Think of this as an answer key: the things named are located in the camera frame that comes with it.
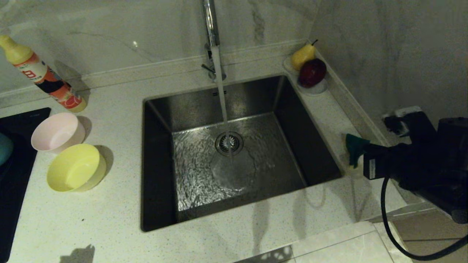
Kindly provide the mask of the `yellow pear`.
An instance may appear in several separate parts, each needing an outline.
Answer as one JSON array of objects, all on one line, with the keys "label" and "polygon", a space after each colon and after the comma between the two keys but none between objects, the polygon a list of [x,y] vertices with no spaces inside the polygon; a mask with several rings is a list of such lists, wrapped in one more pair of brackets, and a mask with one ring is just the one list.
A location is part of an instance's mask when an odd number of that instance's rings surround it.
[{"label": "yellow pear", "polygon": [[314,46],[318,40],[316,39],[312,43],[307,43],[299,50],[294,52],[290,58],[291,66],[294,70],[301,70],[301,67],[307,61],[313,60],[316,58],[316,47]]}]

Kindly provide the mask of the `yellow plastic bowl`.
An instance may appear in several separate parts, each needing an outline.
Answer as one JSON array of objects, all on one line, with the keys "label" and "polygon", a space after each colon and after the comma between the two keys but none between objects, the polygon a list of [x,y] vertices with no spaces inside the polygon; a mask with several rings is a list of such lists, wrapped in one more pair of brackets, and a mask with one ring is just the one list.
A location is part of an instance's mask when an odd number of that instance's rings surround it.
[{"label": "yellow plastic bowl", "polygon": [[97,186],[106,175],[107,162],[90,144],[73,145],[58,154],[49,166],[46,181],[59,193],[82,193]]}]

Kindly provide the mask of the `stainless steel sink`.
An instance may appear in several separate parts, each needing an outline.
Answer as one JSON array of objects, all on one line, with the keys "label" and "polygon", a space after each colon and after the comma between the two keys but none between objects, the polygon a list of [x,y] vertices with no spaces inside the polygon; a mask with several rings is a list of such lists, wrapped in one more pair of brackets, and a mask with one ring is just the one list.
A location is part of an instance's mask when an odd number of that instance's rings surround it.
[{"label": "stainless steel sink", "polygon": [[[154,231],[341,177],[286,76],[143,103],[141,229]],[[235,156],[215,148],[221,133],[244,140]]]}]

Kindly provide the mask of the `small white dish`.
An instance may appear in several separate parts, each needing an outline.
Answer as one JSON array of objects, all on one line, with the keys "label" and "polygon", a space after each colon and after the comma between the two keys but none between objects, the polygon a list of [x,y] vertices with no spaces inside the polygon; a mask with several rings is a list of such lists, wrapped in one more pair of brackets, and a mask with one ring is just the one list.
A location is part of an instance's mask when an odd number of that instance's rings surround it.
[{"label": "small white dish", "polygon": [[329,88],[328,81],[324,78],[318,84],[314,85],[312,88],[304,88],[302,85],[299,84],[299,71],[294,70],[291,64],[291,57],[287,56],[283,61],[284,69],[291,74],[295,84],[297,85],[299,91],[307,96],[318,96]]}]

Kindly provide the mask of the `black induction cooktop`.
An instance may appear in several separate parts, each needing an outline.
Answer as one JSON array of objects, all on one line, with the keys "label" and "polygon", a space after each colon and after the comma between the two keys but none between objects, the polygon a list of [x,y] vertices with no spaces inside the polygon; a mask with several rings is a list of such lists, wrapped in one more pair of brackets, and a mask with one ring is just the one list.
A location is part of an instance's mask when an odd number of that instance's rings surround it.
[{"label": "black induction cooktop", "polygon": [[0,166],[0,263],[10,259],[22,203],[37,155],[31,137],[49,117],[51,108],[0,118],[0,134],[13,142],[13,151]]}]

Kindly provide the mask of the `metal sink drain strainer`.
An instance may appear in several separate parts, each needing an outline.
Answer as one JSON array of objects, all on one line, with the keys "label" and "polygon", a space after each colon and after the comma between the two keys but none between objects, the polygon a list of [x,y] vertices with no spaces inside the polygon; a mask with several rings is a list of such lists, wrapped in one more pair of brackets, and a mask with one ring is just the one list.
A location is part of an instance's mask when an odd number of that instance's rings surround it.
[{"label": "metal sink drain strainer", "polygon": [[221,133],[215,140],[215,148],[222,156],[235,156],[244,147],[244,140],[239,133],[229,131]]}]

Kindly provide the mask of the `yellow and green sponge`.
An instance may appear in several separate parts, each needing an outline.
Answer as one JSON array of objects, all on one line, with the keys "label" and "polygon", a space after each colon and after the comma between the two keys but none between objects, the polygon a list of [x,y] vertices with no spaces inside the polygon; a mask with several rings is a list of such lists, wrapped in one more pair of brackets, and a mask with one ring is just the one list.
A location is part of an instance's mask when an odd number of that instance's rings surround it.
[{"label": "yellow and green sponge", "polygon": [[370,141],[352,134],[346,134],[346,149],[349,153],[349,165],[354,169],[358,167],[359,158],[366,153],[365,148]]}]

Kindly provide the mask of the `pink plastic bowl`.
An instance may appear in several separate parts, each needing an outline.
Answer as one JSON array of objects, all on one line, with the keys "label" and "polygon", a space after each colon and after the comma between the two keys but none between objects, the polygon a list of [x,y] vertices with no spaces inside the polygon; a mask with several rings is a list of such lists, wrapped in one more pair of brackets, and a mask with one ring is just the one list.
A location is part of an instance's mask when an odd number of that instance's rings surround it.
[{"label": "pink plastic bowl", "polygon": [[31,136],[32,147],[40,152],[59,154],[84,141],[86,131],[72,113],[62,112],[42,121]]}]

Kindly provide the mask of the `blue plastic bowl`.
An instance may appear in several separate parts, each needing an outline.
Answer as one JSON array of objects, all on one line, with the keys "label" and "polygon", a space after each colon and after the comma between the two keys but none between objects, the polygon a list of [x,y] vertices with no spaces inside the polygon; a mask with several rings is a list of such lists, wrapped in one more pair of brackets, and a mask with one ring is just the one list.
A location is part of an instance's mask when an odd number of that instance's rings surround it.
[{"label": "blue plastic bowl", "polygon": [[13,153],[14,143],[7,135],[0,133],[0,166],[4,165]]}]

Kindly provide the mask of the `light wooden cabinet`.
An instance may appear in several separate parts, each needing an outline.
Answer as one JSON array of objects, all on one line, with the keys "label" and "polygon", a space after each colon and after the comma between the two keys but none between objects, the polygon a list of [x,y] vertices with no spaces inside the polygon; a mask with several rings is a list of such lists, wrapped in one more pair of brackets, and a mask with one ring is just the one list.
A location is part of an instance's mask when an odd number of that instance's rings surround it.
[{"label": "light wooden cabinet", "polygon": [[[468,234],[468,224],[457,224],[438,209],[389,216],[393,236],[401,246],[416,255],[440,251]],[[468,263],[468,246],[433,261],[418,261],[402,254],[386,235],[381,216],[369,220],[376,227],[393,263]]]}]

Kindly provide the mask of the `dark red apple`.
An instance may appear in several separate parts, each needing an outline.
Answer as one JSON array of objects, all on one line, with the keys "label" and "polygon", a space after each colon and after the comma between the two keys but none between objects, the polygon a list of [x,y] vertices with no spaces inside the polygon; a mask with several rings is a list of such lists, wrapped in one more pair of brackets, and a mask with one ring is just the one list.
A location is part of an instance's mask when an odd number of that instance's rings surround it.
[{"label": "dark red apple", "polygon": [[299,72],[298,83],[304,88],[312,88],[325,78],[326,73],[326,64],[315,58],[304,63]]}]

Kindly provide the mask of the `yellow detergent bottle red label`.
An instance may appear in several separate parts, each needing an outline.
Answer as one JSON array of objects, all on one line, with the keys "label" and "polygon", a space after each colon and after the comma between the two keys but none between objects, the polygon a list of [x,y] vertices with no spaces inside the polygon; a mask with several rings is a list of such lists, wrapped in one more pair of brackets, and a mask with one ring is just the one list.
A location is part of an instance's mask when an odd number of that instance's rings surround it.
[{"label": "yellow detergent bottle red label", "polygon": [[76,113],[87,107],[86,100],[30,47],[15,42],[8,35],[0,35],[0,47],[10,64],[65,109]]}]

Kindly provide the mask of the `chrome faucet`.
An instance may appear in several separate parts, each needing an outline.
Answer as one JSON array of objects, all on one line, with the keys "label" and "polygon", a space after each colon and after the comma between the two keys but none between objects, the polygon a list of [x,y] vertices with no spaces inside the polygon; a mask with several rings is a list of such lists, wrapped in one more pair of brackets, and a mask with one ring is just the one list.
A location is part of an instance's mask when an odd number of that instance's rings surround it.
[{"label": "chrome faucet", "polygon": [[215,71],[215,63],[213,60],[212,49],[220,46],[219,30],[216,16],[216,9],[214,0],[201,0],[201,6],[203,10],[203,20],[205,26],[205,33],[207,41],[204,45],[204,49],[207,53],[208,64],[202,64],[202,68],[208,71],[209,78],[216,82],[217,73]]}]

